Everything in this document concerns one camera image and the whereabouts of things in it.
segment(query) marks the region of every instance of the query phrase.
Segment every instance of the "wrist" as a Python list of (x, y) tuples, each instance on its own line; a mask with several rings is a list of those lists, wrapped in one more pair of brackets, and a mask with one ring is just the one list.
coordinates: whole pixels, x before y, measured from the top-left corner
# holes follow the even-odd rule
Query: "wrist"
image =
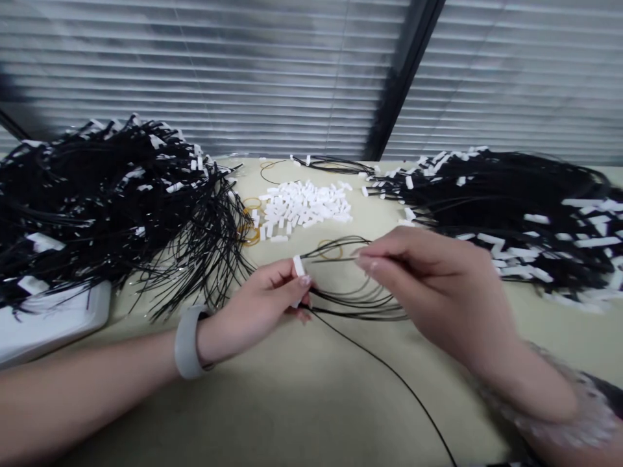
[(216, 316), (204, 319), (197, 326), (197, 355), (202, 366), (225, 360)]
[(505, 360), (476, 375), (516, 410), (544, 422), (564, 424), (575, 419), (578, 399), (569, 381), (530, 346), (519, 341)]

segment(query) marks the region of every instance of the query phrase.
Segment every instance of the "fingernail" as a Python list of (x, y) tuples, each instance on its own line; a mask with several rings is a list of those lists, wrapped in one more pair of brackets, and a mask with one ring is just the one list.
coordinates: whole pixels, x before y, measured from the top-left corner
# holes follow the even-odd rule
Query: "fingernail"
[(312, 283), (312, 278), (309, 276), (301, 276), (299, 277), (299, 284), (301, 285), (301, 287), (309, 287), (309, 285)]
[(355, 264), (363, 269), (367, 274), (370, 274), (374, 271), (378, 265), (378, 262), (373, 257), (360, 256), (355, 259)]

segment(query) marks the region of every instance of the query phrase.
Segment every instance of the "pile of white connectors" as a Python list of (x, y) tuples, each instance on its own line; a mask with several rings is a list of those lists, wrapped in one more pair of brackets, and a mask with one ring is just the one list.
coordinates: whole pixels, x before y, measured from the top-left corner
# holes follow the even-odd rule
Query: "pile of white connectors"
[(259, 196), (266, 201), (264, 223), (258, 210), (252, 210), (254, 227), (260, 229), (260, 241), (285, 242), (297, 226), (308, 228), (332, 219), (350, 222), (350, 204), (346, 201), (346, 190), (352, 191), (348, 183), (338, 182), (328, 187), (317, 187), (309, 180), (305, 184), (287, 182), (269, 188), (266, 195)]

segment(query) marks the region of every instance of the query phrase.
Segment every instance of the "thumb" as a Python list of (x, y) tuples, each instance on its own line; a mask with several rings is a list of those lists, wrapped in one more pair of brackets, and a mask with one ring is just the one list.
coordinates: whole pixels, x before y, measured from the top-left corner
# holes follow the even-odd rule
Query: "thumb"
[(355, 264), (385, 287), (405, 310), (422, 307), (426, 309), (435, 298), (435, 291), (422, 284), (392, 259), (361, 255), (355, 260)]
[(303, 296), (310, 290), (312, 286), (312, 278), (309, 276), (301, 276), (292, 279), (285, 285), (273, 290), (273, 298), (275, 305), (280, 310), (285, 310), (289, 306), (296, 308)]

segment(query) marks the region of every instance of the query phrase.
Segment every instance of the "hand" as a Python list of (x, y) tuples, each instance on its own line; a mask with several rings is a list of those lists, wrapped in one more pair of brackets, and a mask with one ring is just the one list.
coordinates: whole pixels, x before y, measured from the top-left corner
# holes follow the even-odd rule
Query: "hand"
[(488, 251), (398, 227), (357, 264), (400, 302), (420, 332), (517, 409), (549, 422), (577, 411), (571, 386), (519, 338)]
[(398, 227), (362, 248), (357, 264), (471, 372), (500, 366), (520, 344), (491, 256), (470, 242)]
[(297, 277), (294, 262), (283, 259), (262, 266), (236, 292), (227, 305), (202, 321), (197, 348), (204, 365), (233, 357), (264, 339), (276, 327), (284, 312), (299, 300), (309, 304), (309, 276)]

